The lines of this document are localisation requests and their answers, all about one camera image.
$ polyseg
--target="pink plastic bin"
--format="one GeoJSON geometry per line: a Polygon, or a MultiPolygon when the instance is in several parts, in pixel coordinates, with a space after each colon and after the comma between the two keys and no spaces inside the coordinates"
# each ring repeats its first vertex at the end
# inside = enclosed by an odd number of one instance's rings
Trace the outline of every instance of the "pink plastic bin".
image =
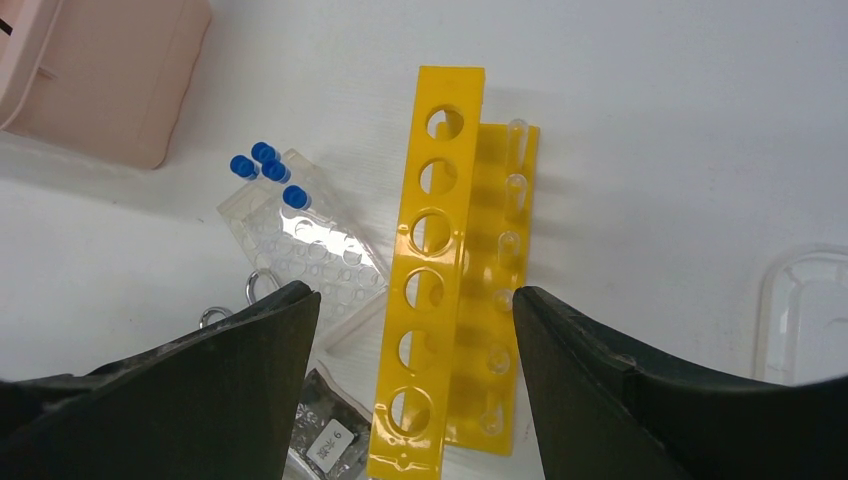
{"type": "Polygon", "coordinates": [[[212,19],[208,0],[0,0],[0,129],[156,168],[212,19]]]}

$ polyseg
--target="scissors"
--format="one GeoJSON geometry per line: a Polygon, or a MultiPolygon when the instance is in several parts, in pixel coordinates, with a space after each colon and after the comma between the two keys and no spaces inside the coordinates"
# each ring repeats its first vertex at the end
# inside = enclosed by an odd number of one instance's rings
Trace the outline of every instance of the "scissors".
{"type": "MultiPolygon", "coordinates": [[[[260,277],[268,278],[271,280],[271,284],[274,285],[274,288],[280,288],[280,282],[277,281],[277,277],[274,275],[274,272],[267,268],[254,270],[250,276],[247,277],[247,282],[245,282],[244,285],[244,295],[247,297],[248,306],[256,303],[256,281],[259,280],[260,277]]],[[[209,319],[215,315],[221,315],[221,320],[223,320],[232,314],[233,311],[226,307],[209,307],[203,311],[202,315],[200,315],[200,328],[204,328],[209,325],[209,319]]]]}

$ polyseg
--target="blue cap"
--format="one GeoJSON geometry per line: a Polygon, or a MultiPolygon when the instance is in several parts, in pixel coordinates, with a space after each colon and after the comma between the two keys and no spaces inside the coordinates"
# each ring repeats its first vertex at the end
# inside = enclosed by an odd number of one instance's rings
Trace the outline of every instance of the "blue cap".
{"type": "Polygon", "coordinates": [[[302,188],[291,185],[283,191],[283,202],[296,210],[305,210],[312,204],[312,199],[302,188]]]}
{"type": "Polygon", "coordinates": [[[280,153],[271,145],[265,142],[257,142],[250,149],[250,155],[259,163],[279,162],[280,153]]]}
{"type": "Polygon", "coordinates": [[[291,178],[291,171],[280,162],[268,162],[262,164],[262,175],[272,181],[286,183],[291,178]]]}
{"type": "Polygon", "coordinates": [[[256,164],[244,155],[236,155],[230,160],[230,171],[248,180],[255,179],[258,174],[256,164]]]}

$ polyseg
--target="white table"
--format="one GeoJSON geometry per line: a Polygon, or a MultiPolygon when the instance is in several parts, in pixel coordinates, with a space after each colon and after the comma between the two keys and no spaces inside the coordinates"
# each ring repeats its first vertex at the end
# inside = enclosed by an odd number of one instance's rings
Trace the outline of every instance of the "white table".
{"type": "MultiPolygon", "coordinates": [[[[213,4],[161,169],[3,137],[0,377],[83,374],[243,307],[215,207],[259,139],[322,166],[390,260],[422,64],[485,66],[484,121],[542,127],[528,283],[672,354],[750,375],[766,268],[848,245],[844,1],[213,4]]],[[[372,327],[329,362],[366,405],[372,327]]],[[[519,398],[515,455],[448,449],[445,478],[541,475],[519,398]]]]}

